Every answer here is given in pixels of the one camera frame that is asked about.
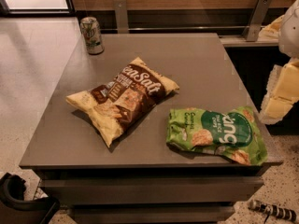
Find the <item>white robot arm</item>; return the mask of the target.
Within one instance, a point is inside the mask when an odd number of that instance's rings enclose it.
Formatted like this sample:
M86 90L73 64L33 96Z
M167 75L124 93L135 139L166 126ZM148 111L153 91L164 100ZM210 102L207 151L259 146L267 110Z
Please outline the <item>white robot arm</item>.
M259 120L272 125L283 120L299 101L299 0L265 26L259 37L276 38L279 51L290 57L283 66L274 65L267 81Z

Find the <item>black curved robot base part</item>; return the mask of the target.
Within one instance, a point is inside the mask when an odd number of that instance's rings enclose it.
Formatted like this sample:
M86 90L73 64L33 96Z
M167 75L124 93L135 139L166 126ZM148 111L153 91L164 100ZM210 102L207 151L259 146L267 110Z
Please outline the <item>black curved robot base part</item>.
M59 210L53 197L24 200L25 181L5 173L0 178L0 224L49 224Z

